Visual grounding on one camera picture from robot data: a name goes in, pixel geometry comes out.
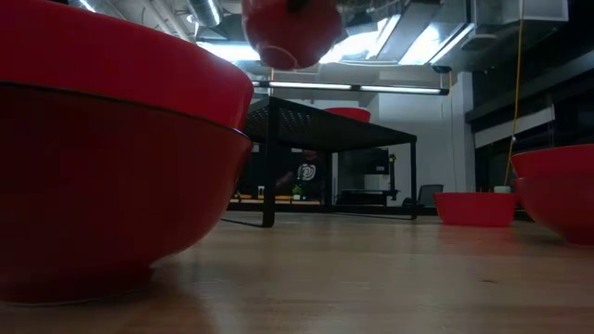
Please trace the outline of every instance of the wooden floor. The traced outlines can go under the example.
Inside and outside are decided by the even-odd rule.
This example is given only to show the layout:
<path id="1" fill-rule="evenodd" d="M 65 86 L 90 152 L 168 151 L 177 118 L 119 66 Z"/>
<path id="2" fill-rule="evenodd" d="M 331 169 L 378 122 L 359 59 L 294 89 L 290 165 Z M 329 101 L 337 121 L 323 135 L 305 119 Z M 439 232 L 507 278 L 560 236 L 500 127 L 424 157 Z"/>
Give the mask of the wooden floor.
<path id="1" fill-rule="evenodd" d="M 594 333 L 594 250 L 537 225 L 278 216 L 219 224 L 122 297 L 0 304 L 0 333 Z"/>

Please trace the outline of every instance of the black metal frame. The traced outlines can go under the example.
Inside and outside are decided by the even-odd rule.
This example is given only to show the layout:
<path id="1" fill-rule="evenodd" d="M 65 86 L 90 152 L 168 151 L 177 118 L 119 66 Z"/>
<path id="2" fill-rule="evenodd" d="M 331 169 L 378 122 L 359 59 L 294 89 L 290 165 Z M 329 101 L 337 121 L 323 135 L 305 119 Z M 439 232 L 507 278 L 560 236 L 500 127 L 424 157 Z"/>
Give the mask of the black metal frame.
<path id="1" fill-rule="evenodd" d="M 378 145 L 379 146 L 390 146 L 390 145 L 397 145 L 397 144 L 410 144 L 410 186 L 411 186 L 411 196 L 414 199 L 411 208 L 405 209 L 405 214 L 410 214 L 410 218 L 408 220 L 414 221 L 417 216 L 417 137 L 410 134 L 405 134 L 401 132 L 397 132 L 395 130 L 386 129 L 380 127 L 379 125 L 371 125 L 365 122 L 359 122 L 352 119 L 347 119 L 342 116 L 332 115 L 327 113 L 324 110 L 315 109 L 311 107 L 301 106 L 299 104 L 295 104 L 289 101 L 282 100 L 276 97 L 268 97 L 263 101 L 258 102 L 257 104 L 252 105 L 251 111 L 258 110 L 261 108 L 268 108 L 267 112 L 267 120 L 266 120 L 266 135 L 258 135 L 258 134 L 250 134 L 249 126 L 246 123 L 246 133 L 247 135 L 255 142 L 265 144 L 265 155 L 266 155 L 266 175 L 267 178 L 265 180 L 265 197 L 264 197 L 264 205 L 260 205 L 258 203 L 230 203 L 228 206 L 229 210 L 243 210 L 243 211 L 260 211 L 262 210 L 264 213 L 262 224 L 252 224 L 252 223 L 245 223 L 235 220 L 227 220 L 231 223 L 242 224 L 242 225 L 250 225 L 262 228 L 270 228 L 275 224 L 275 213 L 276 213 L 276 179 L 275 179 L 275 170 L 278 167 L 278 161 L 276 157 L 278 156 L 278 149 L 281 145 L 288 146 L 291 148 L 305 148 L 305 149 L 312 149 L 316 150 L 316 148 L 309 146 L 308 144 L 301 143 L 299 145 L 294 145 L 291 142 L 286 140 L 282 140 L 280 138 L 280 112 L 281 108 L 295 108 L 295 109 L 302 109 L 305 113 L 323 113 L 318 114 L 318 116 L 323 115 L 323 117 L 328 118 L 329 120 L 334 120 L 336 122 L 346 122 L 350 126 L 355 125 L 353 122 L 357 122 L 359 126 L 366 126 L 366 127 L 374 127 L 374 129 L 382 129 L 383 131 L 389 130 L 394 132 L 395 135 L 405 135 L 407 137 L 406 141 L 399 138 L 397 141 L 381 141 Z M 352 149 L 361 149 L 366 147 L 359 147 L 357 145 L 353 146 Z M 402 208 L 388 208 L 388 207 L 365 207 L 365 206 L 337 206 L 333 205 L 332 203 L 332 153 L 337 152 L 336 150 L 332 149 L 325 149 L 325 159 L 326 159 L 326 180 L 325 180 L 325 190 L 324 190 L 324 198 L 322 201 L 322 205 L 316 207 L 312 210 L 312 208 L 301 208 L 301 205 L 295 205 L 298 208 L 299 212 L 325 212 L 325 213 L 336 213 L 336 212 L 348 212 L 348 213 L 359 213 L 359 214 L 402 214 L 402 210 L 395 211 L 394 209 L 402 209 Z"/>

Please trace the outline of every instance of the ceiling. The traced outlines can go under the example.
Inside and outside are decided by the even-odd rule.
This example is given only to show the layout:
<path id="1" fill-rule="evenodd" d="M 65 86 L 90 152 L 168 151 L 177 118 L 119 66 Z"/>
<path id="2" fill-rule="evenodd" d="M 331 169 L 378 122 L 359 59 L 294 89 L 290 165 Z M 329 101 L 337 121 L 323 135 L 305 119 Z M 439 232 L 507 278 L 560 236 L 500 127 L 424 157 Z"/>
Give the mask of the ceiling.
<path id="1" fill-rule="evenodd" d="M 370 60 L 360 58 L 355 61 L 345 60 L 339 63 L 317 64 L 312 68 L 299 71 L 275 71 L 274 80 L 302 83 L 380 84 L 420 87 L 448 86 L 449 76 L 435 72 L 431 66 L 428 66 L 428 58 L 420 58 L 419 63 L 425 64 L 424 66 L 401 66 L 398 62 L 394 61 L 393 57 L 400 58 L 401 62 L 403 58 L 411 58 L 408 57 L 410 55 L 407 53 L 410 53 L 409 51 L 414 49 L 415 45 L 421 46 L 420 51 L 428 47 L 435 48 L 430 54 L 431 56 L 436 51 L 439 51 L 440 48 L 443 48 L 444 45 L 450 43 L 471 22 L 476 23 L 475 26 L 477 29 L 469 34 L 469 36 L 462 36 L 464 38 L 458 41 L 455 47 L 449 53 L 446 53 L 435 65 L 451 66 L 454 71 L 482 71 L 497 65 L 503 58 L 513 57 L 515 51 L 515 43 L 510 38 L 514 34 L 517 35 L 519 18 L 516 18 L 516 20 L 508 19 L 508 21 L 502 22 L 502 18 L 509 18 L 510 14 L 506 14 L 506 17 L 500 12 L 496 13 L 490 6 L 479 5 L 477 7 L 468 7 L 468 4 L 472 4 L 473 0 L 336 1 L 345 24 L 343 38 L 348 37 L 350 29 L 358 27 L 358 23 L 354 19 L 354 13 L 358 8 L 373 8 L 373 10 L 368 10 L 367 12 L 370 13 L 369 15 L 374 20 L 379 20 L 382 16 L 391 16 L 396 12 L 400 14 L 394 31 L 392 34 L 389 34 L 388 41 L 377 55 L 377 60 L 382 60 L 382 62 L 374 61 L 376 59 L 373 58 Z M 211 30 L 203 28 L 196 29 L 197 26 L 192 21 L 187 0 L 70 0 L 70 2 L 72 6 L 87 7 L 88 5 L 97 12 L 126 19 L 160 31 L 163 31 L 162 24 L 164 22 L 166 25 L 164 29 L 166 31 L 177 37 L 187 39 L 192 43 L 197 40 L 215 40 L 220 41 L 222 44 L 228 43 L 228 40 L 233 40 L 234 43 L 242 43 L 241 41 L 244 40 L 239 15 L 241 12 L 240 0 L 221 1 L 223 9 L 226 11 L 224 21 Z M 498 2 L 509 3 L 510 0 L 483 1 L 483 3 L 491 4 Z M 162 18 L 161 24 L 154 15 L 154 11 L 149 10 L 148 6 L 153 6 Z M 388 7 L 395 8 L 395 11 L 386 11 L 387 9 L 385 8 Z M 562 20 L 552 23 L 548 20 L 533 21 L 530 23 L 527 24 L 527 41 L 528 43 L 535 43 L 554 32 L 555 27 L 562 24 Z M 379 27 L 376 22 L 372 22 L 371 26 L 373 28 Z M 429 36 L 433 40 L 429 41 L 430 43 L 418 43 L 418 40 L 421 40 L 428 32 L 434 34 L 434 36 Z M 479 44 L 478 48 L 473 45 L 473 48 L 470 50 L 463 50 L 463 46 L 476 32 L 489 32 L 492 36 L 495 36 L 494 40 L 496 43 L 488 43 L 487 45 Z M 269 80 L 273 75 L 273 71 L 260 61 L 247 60 L 236 61 L 235 63 L 244 69 L 254 80 Z M 362 105 L 368 103 L 373 97 L 371 93 L 297 89 L 277 90 L 275 95 L 302 99 L 358 100 Z"/>

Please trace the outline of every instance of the desk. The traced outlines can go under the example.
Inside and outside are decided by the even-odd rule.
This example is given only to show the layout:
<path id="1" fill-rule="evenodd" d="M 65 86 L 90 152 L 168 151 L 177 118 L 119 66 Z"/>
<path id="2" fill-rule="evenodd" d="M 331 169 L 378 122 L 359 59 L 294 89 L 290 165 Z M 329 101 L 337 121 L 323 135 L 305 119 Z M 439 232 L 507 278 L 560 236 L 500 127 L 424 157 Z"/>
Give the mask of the desk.
<path id="1" fill-rule="evenodd" d="M 274 175 L 278 166 L 278 149 L 310 149 L 322 151 L 326 156 L 324 212 L 339 212 L 332 205 L 332 153 L 355 149 L 377 148 L 391 145 L 410 145 L 410 188 L 413 205 L 412 218 L 416 218 L 417 198 L 417 137 L 368 122 L 360 122 L 335 115 L 322 109 L 308 107 L 277 97 L 266 97 L 250 106 L 245 123 L 245 134 L 254 142 L 263 144 L 266 155 L 264 217 L 259 227 L 272 227 L 275 223 Z"/>

